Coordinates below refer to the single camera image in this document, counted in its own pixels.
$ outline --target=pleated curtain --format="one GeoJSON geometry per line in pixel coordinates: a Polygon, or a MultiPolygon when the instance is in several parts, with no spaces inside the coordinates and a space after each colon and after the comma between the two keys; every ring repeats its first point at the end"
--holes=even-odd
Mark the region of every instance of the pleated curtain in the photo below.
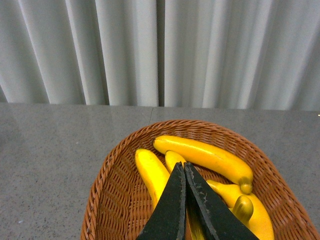
{"type": "Polygon", "coordinates": [[[319,0],[3,0],[0,102],[320,110],[319,0]]]}

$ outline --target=plastic banana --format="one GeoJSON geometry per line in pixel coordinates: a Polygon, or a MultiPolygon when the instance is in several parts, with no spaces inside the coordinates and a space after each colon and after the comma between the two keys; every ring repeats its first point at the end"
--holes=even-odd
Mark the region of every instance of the plastic banana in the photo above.
{"type": "Polygon", "coordinates": [[[135,164],[150,193],[152,206],[155,209],[170,174],[159,158],[147,149],[140,148],[135,151],[135,164]]]}
{"type": "MultiPolygon", "coordinates": [[[[234,208],[237,199],[243,195],[240,187],[236,184],[223,184],[213,180],[207,180],[206,182],[224,199],[229,208],[234,208]]],[[[274,240],[275,236],[272,222],[264,205],[253,193],[245,196],[248,197],[253,204],[253,214],[248,221],[248,224],[245,225],[260,240],[274,240]]]]}
{"type": "Polygon", "coordinates": [[[186,163],[186,160],[178,153],[174,151],[166,151],[165,152],[165,165],[166,169],[171,173],[176,165],[176,163],[182,163],[182,166],[184,163],[186,163]]]}
{"type": "Polygon", "coordinates": [[[240,185],[241,191],[245,194],[250,194],[252,191],[254,174],[251,168],[242,159],[220,147],[172,135],[156,137],[153,146],[163,154],[169,150],[174,151],[187,162],[225,176],[233,183],[240,185]]]}

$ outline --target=wicker basket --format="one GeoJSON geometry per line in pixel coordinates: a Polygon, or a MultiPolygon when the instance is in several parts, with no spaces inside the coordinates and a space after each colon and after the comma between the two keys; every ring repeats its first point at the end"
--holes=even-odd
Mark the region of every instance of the wicker basket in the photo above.
{"type": "MultiPolygon", "coordinates": [[[[314,240],[320,236],[307,212],[267,156],[241,135],[211,122],[169,120],[133,132],[106,157],[90,190],[81,230],[82,240],[135,240],[152,214],[152,201],[135,166],[138,148],[164,156],[152,145],[155,137],[175,135],[223,148],[248,163],[254,174],[253,193],[266,207],[276,240],[314,240]]],[[[230,183],[196,166],[207,180],[230,183]]]]}

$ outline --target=toy banana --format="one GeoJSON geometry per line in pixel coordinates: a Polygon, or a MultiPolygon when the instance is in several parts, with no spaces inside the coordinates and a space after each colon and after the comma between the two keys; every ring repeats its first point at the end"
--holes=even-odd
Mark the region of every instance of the toy banana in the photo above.
{"type": "Polygon", "coordinates": [[[179,162],[181,162],[183,166],[184,163],[186,163],[186,160],[180,154],[174,151],[169,150],[165,152],[165,165],[169,173],[172,172],[176,163],[179,163],[179,162]]]}
{"type": "MultiPolygon", "coordinates": [[[[243,195],[236,184],[223,184],[213,180],[206,181],[209,186],[219,194],[229,208],[234,208],[237,199],[243,195]]],[[[270,216],[262,202],[253,193],[245,195],[253,204],[253,214],[245,224],[260,240],[274,240],[274,230],[270,216]]]]}
{"type": "Polygon", "coordinates": [[[159,158],[147,149],[140,148],[135,151],[135,164],[150,193],[152,206],[155,209],[170,174],[159,158]]]}
{"type": "Polygon", "coordinates": [[[172,135],[155,138],[153,146],[165,154],[171,150],[180,154],[187,162],[213,170],[235,184],[245,194],[252,191],[254,174],[251,168],[239,157],[220,148],[201,141],[172,135]]]}

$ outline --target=speckled countertop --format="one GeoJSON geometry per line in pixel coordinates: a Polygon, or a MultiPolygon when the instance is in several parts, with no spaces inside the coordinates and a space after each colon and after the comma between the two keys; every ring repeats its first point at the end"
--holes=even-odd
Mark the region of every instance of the speckled countertop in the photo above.
{"type": "Polygon", "coordinates": [[[0,103],[0,239],[79,239],[89,190],[120,140],[151,123],[229,128],[275,164],[320,230],[320,112],[0,103]]]}

